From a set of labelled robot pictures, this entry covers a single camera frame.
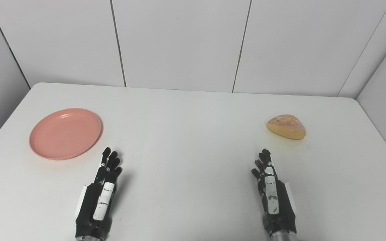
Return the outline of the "black and white right hand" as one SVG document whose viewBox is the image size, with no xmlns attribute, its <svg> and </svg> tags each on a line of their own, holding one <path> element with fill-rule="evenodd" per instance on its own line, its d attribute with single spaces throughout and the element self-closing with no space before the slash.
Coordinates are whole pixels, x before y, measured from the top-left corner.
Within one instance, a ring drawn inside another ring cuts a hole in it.
<svg viewBox="0 0 386 241">
<path fill-rule="evenodd" d="M 296 215 L 287 187 L 277 175 L 271 153 L 263 149 L 251 173 L 257 180 L 264 214 L 262 223 L 271 241 L 297 241 Z"/>
</svg>

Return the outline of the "black and white left hand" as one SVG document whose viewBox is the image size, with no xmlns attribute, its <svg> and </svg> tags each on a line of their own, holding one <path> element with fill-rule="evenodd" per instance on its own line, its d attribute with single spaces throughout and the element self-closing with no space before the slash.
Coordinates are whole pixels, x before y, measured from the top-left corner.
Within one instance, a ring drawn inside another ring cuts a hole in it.
<svg viewBox="0 0 386 241">
<path fill-rule="evenodd" d="M 77 241 L 104 241 L 112 226 L 110 215 L 117 180 L 123 168 L 116 151 L 107 147 L 94 181 L 83 189 L 75 220 Z"/>
</svg>

